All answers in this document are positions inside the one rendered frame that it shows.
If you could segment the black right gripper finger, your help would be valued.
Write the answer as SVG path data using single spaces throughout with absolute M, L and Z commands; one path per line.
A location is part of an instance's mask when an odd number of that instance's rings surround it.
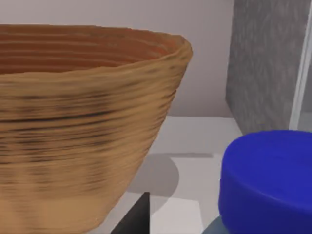
M 150 193 L 145 192 L 110 234 L 150 234 Z

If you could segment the bottle with blue cap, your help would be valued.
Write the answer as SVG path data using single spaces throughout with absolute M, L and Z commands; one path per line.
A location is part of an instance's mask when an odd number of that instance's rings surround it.
M 312 234 L 312 132 L 235 139 L 221 163 L 218 210 L 201 234 Z

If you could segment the woven brown basket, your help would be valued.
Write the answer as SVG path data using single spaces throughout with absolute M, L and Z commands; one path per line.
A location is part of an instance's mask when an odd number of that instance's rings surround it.
M 180 35 L 0 24 L 0 234 L 86 234 L 126 191 L 192 58 Z

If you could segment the grey cabinet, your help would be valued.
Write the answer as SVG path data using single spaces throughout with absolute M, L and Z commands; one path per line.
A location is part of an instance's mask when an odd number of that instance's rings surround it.
M 242 133 L 296 130 L 312 60 L 312 0 L 234 0 L 226 102 Z

